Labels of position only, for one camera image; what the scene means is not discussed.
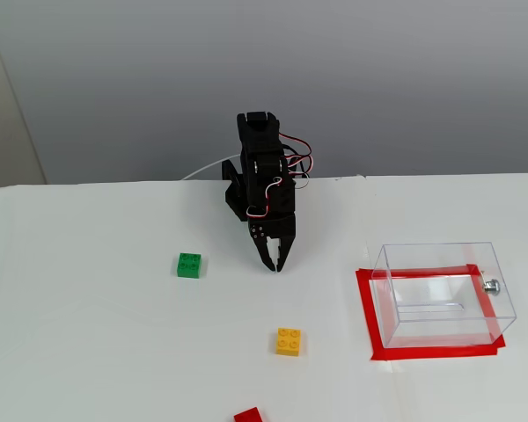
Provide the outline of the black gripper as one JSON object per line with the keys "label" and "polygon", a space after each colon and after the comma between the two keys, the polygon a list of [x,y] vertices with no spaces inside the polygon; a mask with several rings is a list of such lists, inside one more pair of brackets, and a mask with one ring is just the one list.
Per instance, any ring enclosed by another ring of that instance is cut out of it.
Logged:
{"label": "black gripper", "polygon": [[[295,184],[274,177],[249,195],[246,217],[249,232],[262,263],[279,273],[289,256],[296,235]],[[276,267],[268,250],[268,237],[278,239]]]}

